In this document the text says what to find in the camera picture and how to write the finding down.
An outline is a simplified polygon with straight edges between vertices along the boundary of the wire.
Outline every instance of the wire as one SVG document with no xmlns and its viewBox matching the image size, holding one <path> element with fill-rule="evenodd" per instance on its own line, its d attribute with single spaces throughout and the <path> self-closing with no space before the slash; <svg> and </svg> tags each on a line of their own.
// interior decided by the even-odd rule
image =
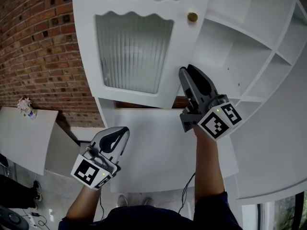
<svg viewBox="0 0 307 230">
<path fill-rule="evenodd" d="M 192 177 L 189 179 L 188 183 L 186 184 L 186 186 L 183 188 L 183 192 L 182 192 L 182 196 L 181 196 L 181 203 L 182 206 L 178 211 L 178 214 L 180 214 L 180 211 L 182 210 L 182 208 L 184 207 L 184 204 L 186 203 L 187 200 L 187 193 L 188 193 L 188 186 L 191 182 L 191 180 L 193 179 L 193 177 L 195 176 L 195 173 L 192 175 Z"/>
<path fill-rule="evenodd" d="M 102 208 L 102 217 L 101 217 L 100 220 L 103 220 L 104 216 L 105 216 L 105 209 L 102 207 L 102 204 L 101 204 L 101 192 L 100 192 L 100 196 L 99 196 L 99 203 L 100 203 L 100 207 Z"/>
</svg>

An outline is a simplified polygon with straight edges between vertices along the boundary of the shoe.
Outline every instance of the shoe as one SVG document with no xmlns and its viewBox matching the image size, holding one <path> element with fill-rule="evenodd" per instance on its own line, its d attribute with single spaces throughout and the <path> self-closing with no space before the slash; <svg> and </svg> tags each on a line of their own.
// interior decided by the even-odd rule
<svg viewBox="0 0 307 230">
<path fill-rule="evenodd" d="M 40 184 L 38 183 L 38 181 L 34 181 L 33 182 L 33 187 L 32 187 L 35 192 L 36 192 L 36 196 L 35 196 L 35 200 L 37 201 L 42 201 L 42 189 L 40 188 Z"/>
<path fill-rule="evenodd" d="M 144 204 L 143 205 L 147 205 L 147 206 L 153 206 L 153 207 L 155 207 L 155 205 L 154 205 L 154 201 L 153 201 L 153 199 L 152 198 L 150 198 L 150 197 L 148 197 L 147 199 L 145 199 L 145 201 L 144 201 Z"/>
<path fill-rule="evenodd" d="M 124 207 L 124 206 L 128 206 L 128 201 L 124 195 L 121 195 L 118 197 L 117 207 Z"/>
</svg>

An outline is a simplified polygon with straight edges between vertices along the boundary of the forearm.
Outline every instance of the forearm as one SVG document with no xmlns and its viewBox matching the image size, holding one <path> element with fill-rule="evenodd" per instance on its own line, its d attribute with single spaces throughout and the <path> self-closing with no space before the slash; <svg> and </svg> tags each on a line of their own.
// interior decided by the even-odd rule
<svg viewBox="0 0 307 230">
<path fill-rule="evenodd" d="M 203 130 L 195 131 L 197 137 L 195 203 L 202 197 L 221 194 L 224 183 L 219 165 L 216 142 Z"/>
<path fill-rule="evenodd" d="M 94 220 L 97 203 L 101 189 L 93 190 L 83 186 L 81 192 L 69 208 L 66 218 L 75 221 L 92 223 Z"/>
</svg>

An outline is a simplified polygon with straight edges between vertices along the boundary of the red brick wall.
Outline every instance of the red brick wall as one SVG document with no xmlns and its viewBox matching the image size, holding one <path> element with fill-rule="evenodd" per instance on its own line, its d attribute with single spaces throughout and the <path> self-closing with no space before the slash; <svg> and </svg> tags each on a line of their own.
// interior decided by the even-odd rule
<svg viewBox="0 0 307 230">
<path fill-rule="evenodd" d="M 67 126 L 103 127 L 84 73 L 72 0 L 0 0 L 0 106 L 27 96 Z"/>
</svg>

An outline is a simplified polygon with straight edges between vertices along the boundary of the cabinet knob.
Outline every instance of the cabinet knob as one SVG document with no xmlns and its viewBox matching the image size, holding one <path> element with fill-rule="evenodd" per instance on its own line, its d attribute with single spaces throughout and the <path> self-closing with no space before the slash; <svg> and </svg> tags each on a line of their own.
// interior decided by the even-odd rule
<svg viewBox="0 0 307 230">
<path fill-rule="evenodd" d="M 196 22 L 198 19 L 198 15 L 194 12 L 188 13 L 188 20 L 191 22 Z"/>
</svg>

